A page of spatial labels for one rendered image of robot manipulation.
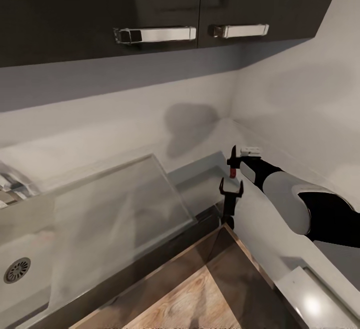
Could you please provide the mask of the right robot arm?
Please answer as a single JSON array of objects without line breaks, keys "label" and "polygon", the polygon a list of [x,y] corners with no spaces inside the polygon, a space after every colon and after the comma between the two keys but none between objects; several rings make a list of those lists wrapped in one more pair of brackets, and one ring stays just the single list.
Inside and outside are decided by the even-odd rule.
[{"label": "right robot arm", "polygon": [[333,191],[261,160],[259,147],[241,147],[227,159],[256,185],[289,228],[307,236],[360,292],[360,213]]}]

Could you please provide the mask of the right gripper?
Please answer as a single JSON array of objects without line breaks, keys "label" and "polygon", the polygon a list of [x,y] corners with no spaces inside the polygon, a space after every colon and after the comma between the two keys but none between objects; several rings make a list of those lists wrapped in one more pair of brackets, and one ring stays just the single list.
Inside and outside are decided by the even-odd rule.
[{"label": "right gripper", "polygon": [[231,169],[239,169],[240,168],[240,164],[243,161],[243,159],[245,158],[245,156],[242,157],[231,157],[229,159],[227,159],[227,165],[230,165]]}]

